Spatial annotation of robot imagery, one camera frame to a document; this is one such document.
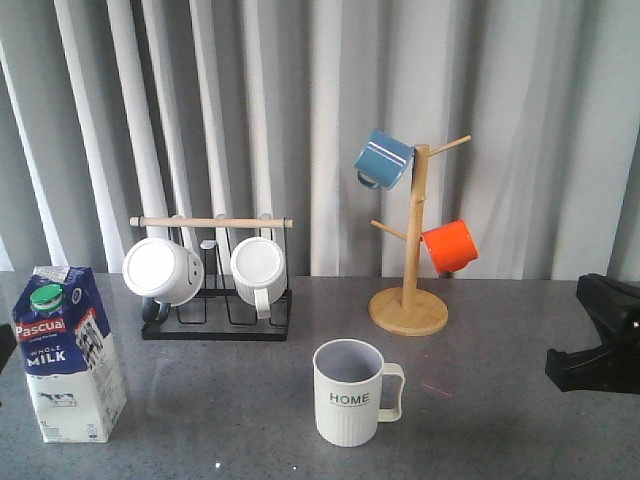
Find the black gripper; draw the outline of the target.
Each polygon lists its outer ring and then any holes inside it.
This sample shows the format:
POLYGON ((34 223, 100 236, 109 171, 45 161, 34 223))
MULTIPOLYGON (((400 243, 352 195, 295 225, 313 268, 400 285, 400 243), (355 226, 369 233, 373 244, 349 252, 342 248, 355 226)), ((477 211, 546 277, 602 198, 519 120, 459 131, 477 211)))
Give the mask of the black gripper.
POLYGON ((576 298, 601 344, 574 353, 547 351, 545 374, 562 392, 639 392, 639 288, 589 273, 579 277, 576 298))

